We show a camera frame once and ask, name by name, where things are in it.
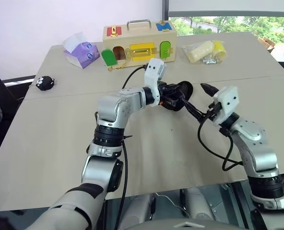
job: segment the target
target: purple tissue box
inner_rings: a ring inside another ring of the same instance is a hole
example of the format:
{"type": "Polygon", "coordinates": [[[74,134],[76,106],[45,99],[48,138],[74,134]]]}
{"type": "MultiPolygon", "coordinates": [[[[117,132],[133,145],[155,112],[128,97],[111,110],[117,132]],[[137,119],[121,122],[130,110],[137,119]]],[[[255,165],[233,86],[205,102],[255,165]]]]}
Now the purple tissue box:
{"type": "Polygon", "coordinates": [[[66,59],[82,69],[99,58],[99,52],[95,45],[89,42],[82,42],[70,53],[64,50],[66,59]]]}

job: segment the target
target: green door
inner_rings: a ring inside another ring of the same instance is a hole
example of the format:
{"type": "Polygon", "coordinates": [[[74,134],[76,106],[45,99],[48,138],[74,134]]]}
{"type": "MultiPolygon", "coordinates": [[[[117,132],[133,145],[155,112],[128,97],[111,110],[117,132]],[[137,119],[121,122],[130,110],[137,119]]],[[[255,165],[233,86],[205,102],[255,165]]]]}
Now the green door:
{"type": "Polygon", "coordinates": [[[113,66],[117,64],[117,60],[115,59],[115,56],[110,49],[103,50],[102,57],[105,63],[107,64],[107,66],[113,66]]]}
{"type": "Polygon", "coordinates": [[[170,48],[171,48],[170,42],[162,42],[160,44],[160,58],[161,59],[166,59],[170,56],[170,48]]]}

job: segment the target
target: window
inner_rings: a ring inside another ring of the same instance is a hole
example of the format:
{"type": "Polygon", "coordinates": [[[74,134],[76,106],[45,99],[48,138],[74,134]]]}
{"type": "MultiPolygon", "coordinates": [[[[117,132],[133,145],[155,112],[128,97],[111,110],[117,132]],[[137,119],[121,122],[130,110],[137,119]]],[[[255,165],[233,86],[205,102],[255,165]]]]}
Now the window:
{"type": "Polygon", "coordinates": [[[178,36],[251,31],[284,45],[284,17],[220,16],[172,17],[178,36]]]}

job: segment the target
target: beige table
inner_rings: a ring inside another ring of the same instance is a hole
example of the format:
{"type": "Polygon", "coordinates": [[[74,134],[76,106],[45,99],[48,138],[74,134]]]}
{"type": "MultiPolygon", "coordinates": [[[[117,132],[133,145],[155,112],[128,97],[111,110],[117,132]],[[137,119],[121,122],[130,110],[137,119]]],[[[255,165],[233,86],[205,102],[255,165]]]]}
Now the beige table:
{"type": "MultiPolygon", "coordinates": [[[[97,43],[97,45],[101,50],[103,43],[97,43]]],[[[169,83],[180,81],[202,83],[284,75],[284,69],[249,32],[178,37],[176,61],[167,63],[167,67],[165,81],[169,83]],[[223,63],[220,65],[189,63],[181,46],[205,40],[224,41],[228,57],[223,63]]],[[[36,79],[49,75],[56,79],[56,85],[46,92],[32,85],[25,98],[115,91],[123,85],[125,79],[136,68],[130,67],[109,72],[100,57],[85,69],[80,69],[66,60],[62,46],[53,46],[37,73],[36,79]]],[[[143,85],[143,76],[144,71],[139,70],[129,81],[128,87],[143,85]]]]}
{"type": "MultiPolygon", "coordinates": [[[[178,75],[178,80],[187,74],[178,75]]],[[[284,173],[284,75],[212,85],[238,87],[238,114],[263,124],[284,173]]],[[[0,148],[0,210],[48,207],[79,185],[85,149],[93,138],[95,105],[105,94],[24,100],[0,148]]],[[[196,84],[190,101],[206,110],[212,99],[196,84]]],[[[203,149],[197,129],[198,122],[185,109],[172,112],[161,106],[147,107],[133,114],[125,131],[133,135],[126,140],[127,196],[245,179],[241,166],[221,170],[222,160],[203,149]]],[[[207,122],[202,139],[225,155],[228,140],[217,130],[207,122]]],[[[237,149],[232,158],[240,159],[237,149]]],[[[122,186],[123,182],[107,198],[120,197],[122,186]]]]}

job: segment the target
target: wooden lock box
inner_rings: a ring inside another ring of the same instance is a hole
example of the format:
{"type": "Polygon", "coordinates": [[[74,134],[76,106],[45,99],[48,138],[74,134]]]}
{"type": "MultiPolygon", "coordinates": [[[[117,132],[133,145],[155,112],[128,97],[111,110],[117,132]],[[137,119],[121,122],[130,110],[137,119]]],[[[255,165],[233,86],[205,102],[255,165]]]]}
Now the wooden lock box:
{"type": "Polygon", "coordinates": [[[141,66],[151,58],[175,60],[177,32],[171,21],[129,21],[104,27],[102,58],[111,69],[141,66]]]}

